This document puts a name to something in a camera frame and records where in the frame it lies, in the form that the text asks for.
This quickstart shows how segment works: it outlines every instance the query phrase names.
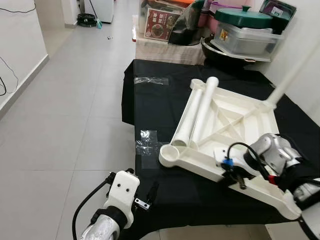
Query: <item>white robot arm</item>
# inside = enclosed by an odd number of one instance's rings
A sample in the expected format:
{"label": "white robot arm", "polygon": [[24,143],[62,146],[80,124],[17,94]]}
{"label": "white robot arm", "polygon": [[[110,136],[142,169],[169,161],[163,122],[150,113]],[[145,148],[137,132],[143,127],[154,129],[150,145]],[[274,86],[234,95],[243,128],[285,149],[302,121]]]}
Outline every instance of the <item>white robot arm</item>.
{"label": "white robot arm", "polygon": [[[235,145],[243,145],[248,150],[230,150]],[[300,226],[310,239],[320,240],[320,178],[314,174],[312,166],[302,153],[293,148],[294,143],[286,136],[267,133],[251,146],[242,142],[233,143],[225,159],[220,161],[226,170],[222,180],[227,185],[239,182],[246,189],[244,178],[252,179],[262,175],[266,181],[277,185],[282,191],[289,190],[296,205],[302,210]],[[274,172],[270,174],[265,166]]]}
{"label": "white robot arm", "polygon": [[132,209],[134,206],[148,210],[156,197],[157,184],[153,185],[150,193],[153,196],[144,202],[136,198],[139,179],[133,174],[133,169],[127,171],[111,172],[109,177],[103,181],[93,192],[91,192],[79,205],[72,221],[73,240],[76,236],[76,219],[82,206],[105,184],[110,184],[107,193],[107,201],[103,208],[98,209],[93,215],[90,225],[82,233],[80,240],[116,240],[122,229],[130,228],[134,222]]}

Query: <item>electric cable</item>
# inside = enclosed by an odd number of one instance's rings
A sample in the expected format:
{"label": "electric cable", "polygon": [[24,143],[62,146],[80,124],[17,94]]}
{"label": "electric cable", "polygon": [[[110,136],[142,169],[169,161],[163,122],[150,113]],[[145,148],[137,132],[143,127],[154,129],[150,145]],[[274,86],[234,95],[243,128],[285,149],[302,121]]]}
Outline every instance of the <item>electric cable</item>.
{"label": "electric cable", "polygon": [[260,160],[259,155],[258,155],[258,154],[256,153],[256,151],[253,150],[253,148],[250,147],[248,144],[245,144],[244,142],[235,142],[235,143],[231,144],[231,145],[229,146],[229,148],[228,148],[227,153],[226,153],[227,159],[230,159],[230,150],[231,150],[231,148],[232,148],[233,146],[235,146],[235,145],[245,146],[250,152],[252,152],[252,154],[253,154],[254,157],[255,157],[255,160],[258,162],[258,165],[259,165],[259,168],[260,168],[260,171],[259,171],[259,172],[261,173],[261,175],[263,176],[263,178],[268,181],[268,180],[269,180],[269,179],[268,179],[268,176],[269,176],[268,171],[267,171],[267,170],[265,169],[265,167],[263,166],[263,164],[262,164],[262,162],[261,162],[261,160]]}
{"label": "electric cable", "polygon": [[30,10],[28,10],[28,11],[12,11],[12,10],[8,10],[8,9],[5,9],[5,8],[1,8],[0,7],[0,10],[3,10],[3,11],[7,11],[7,12],[9,12],[9,13],[21,13],[21,14],[27,14],[27,13],[29,13],[29,12],[32,12],[33,10],[35,10],[36,9],[36,3],[35,2],[33,2],[34,3],[34,8],[32,8],[32,9],[30,9]]}
{"label": "electric cable", "polygon": [[6,67],[11,70],[12,74],[13,74],[14,77],[16,78],[15,90],[14,90],[14,91],[7,91],[7,89],[6,89],[6,93],[8,93],[8,94],[13,94],[13,93],[17,90],[17,88],[18,88],[19,78],[18,78],[17,75],[15,74],[15,71],[13,71],[13,69],[6,63],[6,61],[5,61],[1,56],[0,56],[0,59],[3,61],[3,63],[6,65]]}
{"label": "electric cable", "polygon": [[102,183],[100,183],[99,186],[97,186],[90,194],[80,203],[80,205],[77,207],[77,209],[74,212],[73,219],[72,219],[72,237],[73,240],[77,240],[77,232],[76,232],[76,221],[78,214],[81,210],[81,208],[86,204],[86,202],[96,193],[98,192],[104,185],[109,183],[109,179],[106,178]]}
{"label": "electric cable", "polygon": [[7,88],[6,88],[6,85],[5,85],[5,83],[4,83],[4,81],[2,80],[2,78],[1,78],[1,76],[0,76],[0,81],[2,82],[2,84],[3,85],[1,85],[2,87],[3,87],[3,89],[4,89],[4,93],[2,93],[2,94],[0,94],[0,96],[3,96],[3,95],[6,95],[6,93],[7,93]]}
{"label": "electric cable", "polygon": [[94,15],[95,15],[95,18],[97,19],[97,14],[96,14],[96,11],[95,11],[95,8],[94,8],[94,5],[92,4],[91,0],[89,0],[90,4],[91,4],[91,7],[93,9],[93,12],[94,12]]}

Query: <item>table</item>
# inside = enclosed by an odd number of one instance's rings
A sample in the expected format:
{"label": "table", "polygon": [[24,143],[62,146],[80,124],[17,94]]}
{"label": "table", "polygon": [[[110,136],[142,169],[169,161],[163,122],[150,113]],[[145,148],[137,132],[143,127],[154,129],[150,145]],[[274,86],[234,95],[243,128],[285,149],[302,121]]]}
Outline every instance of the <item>table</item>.
{"label": "table", "polygon": [[[219,87],[264,100],[273,91],[260,72],[220,70],[209,65],[183,65],[134,60],[125,71],[122,94],[122,121],[135,126],[135,139],[141,130],[157,133],[159,142],[169,142],[179,123],[192,78],[219,79]],[[134,84],[134,77],[166,77],[169,85]],[[274,111],[280,133],[293,138],[319,174],[320,128],[287,96]],[[146,195],[154,181],[159,183],[150,212],[138,211],[131,228],[120,239],[138,240],[155,230],[197,225],[272,224],[289,222],[270,205],[241,194],[179,167],[165,168],[156,154],[135,156],[140,179],[138,197]]]}

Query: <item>plastic container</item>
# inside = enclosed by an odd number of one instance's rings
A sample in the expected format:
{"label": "plastic container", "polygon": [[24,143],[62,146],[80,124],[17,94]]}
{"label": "plastic container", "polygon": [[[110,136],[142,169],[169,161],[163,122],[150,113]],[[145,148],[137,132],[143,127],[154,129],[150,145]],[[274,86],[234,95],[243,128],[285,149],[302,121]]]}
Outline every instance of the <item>plastic container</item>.
{"label": "plastic container", "polygon": [[272,34],[269,29],[239,28],[220,22],[214,41],[232,54],[270,57],[282,35]]}
{"label": "plastic container", "polygon": [[210,4],[209,15],[208,15],[208,18],[207,18],[207,27],[214,34],[216,33],[217,26],[219,24],[219,21],[215,19],[215,13],[216,13],[216,11],[218,9],[221,9],[221,8],[241,9],[242,8],[241,5],[237,5],[237,4],[230,5],[230,4],[226,4],[226,3],[222,4],[221,2],[223,3],[223,1],[219,1],[219,2],[218,1],[212,1],[211,4]]}
{"label": "plastic container", "polygon": [[214,18],[219,22],[235,25],[239,28],[267,29],[272,26],[272,17],[255,11],[248,11],[251,7],[243,5],[242,9],[220,8]]}

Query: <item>baseboard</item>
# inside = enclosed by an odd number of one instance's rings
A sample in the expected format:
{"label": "baseboard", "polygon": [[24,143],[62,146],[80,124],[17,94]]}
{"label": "baseboard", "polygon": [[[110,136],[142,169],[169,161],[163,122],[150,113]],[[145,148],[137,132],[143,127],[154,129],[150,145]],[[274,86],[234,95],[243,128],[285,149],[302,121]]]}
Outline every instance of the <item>baseboard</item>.
{"label": "baseboard", "polygon": [[77,23],[78,23],[78,21],[75,21],[74,24],[65,23],[65,24],[64,24],[64,27],[65,27],[66,29],[75,29],[75,28],[77,27]]}
{"label": "baseboard", "polygon": [[8,97],[0,105],[0,119],[7,113],[7,111],[11,108],[11,106],[16,102],[18,97],[24,92],[24,90],[28,87],[28,85],[32,82],[32,80],[37,76],[37,74],[41,71],[41,69],[47,64],[49,61],[49,55],[47,54],[38,65],[29,73],[28,76],[19,84],[16,91]]}

